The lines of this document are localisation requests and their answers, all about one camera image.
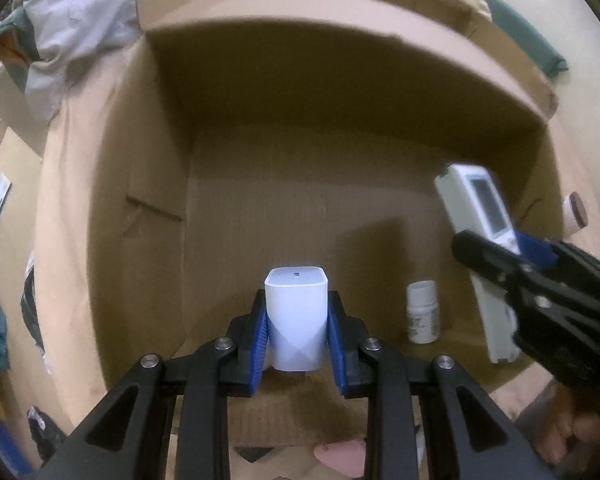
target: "pink object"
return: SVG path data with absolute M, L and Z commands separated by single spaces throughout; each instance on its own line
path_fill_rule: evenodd
M 365 454 L 364 440 L 320 444 L 314 448 L 314 455 L 321 463 L 350 478 L 364 476 Z

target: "digital thermometer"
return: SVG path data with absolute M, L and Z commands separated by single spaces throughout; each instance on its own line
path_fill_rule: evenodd
M 516 232 L 491 175 L 481 166 L 451 164 L 439 177 L 436 189 L 456 233 L 469 229 L 520 254 Z M 515 361 L 520 349 L 512 339 L 516 315 L 504 301 L 504 291 L 471 272 L 492 363 Z

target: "white bottle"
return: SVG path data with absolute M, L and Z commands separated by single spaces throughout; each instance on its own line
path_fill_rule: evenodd
M 436 282 L 411 283 L 407 287 L 407 321 L 409 341 L 416 344 L 434 342 L 440 334 L 440 309 Z
M 320 267 L 279 267 L 264 281 L 271 364 L 319 370 L 327 345 L 327 276 Z

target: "silver screw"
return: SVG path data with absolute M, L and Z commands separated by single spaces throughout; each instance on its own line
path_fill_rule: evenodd
M 234 345 L 234 340 L 227 336 L 216 339 L 216 348 L 218 350 L 228 350 Z
M 436 364 L 445 370 L 451 370 L 456 365 L 456 362 L 448 355 L 439 355 L 436 357 Z
M 367 337 L 362 342 L 362 348 L 370 352 L 375 352 L 382 348 L 382 342 L 377 337 Z
M 540 308 L 549 308 L 551 306 L 551 301 L 544 296 L 536 296 L 536 305 Z
M 147 354 L 140 359 L 142 368 L 155 368 L 160 362 L 160 358 L 156 354 Z

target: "device screen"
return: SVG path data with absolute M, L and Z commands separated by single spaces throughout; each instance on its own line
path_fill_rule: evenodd
M 498 201 L 491 191 L 489 181 L 483 178 L 476 178 L 471 180 L 471 184 L 474 186 L 475 193 L 478 196 L 480 204 L 482 204 L 485 215 L 487 215 L 491 234 L 495 235 L 499 233 L 507 227 L 507 221 L 502 215 Z

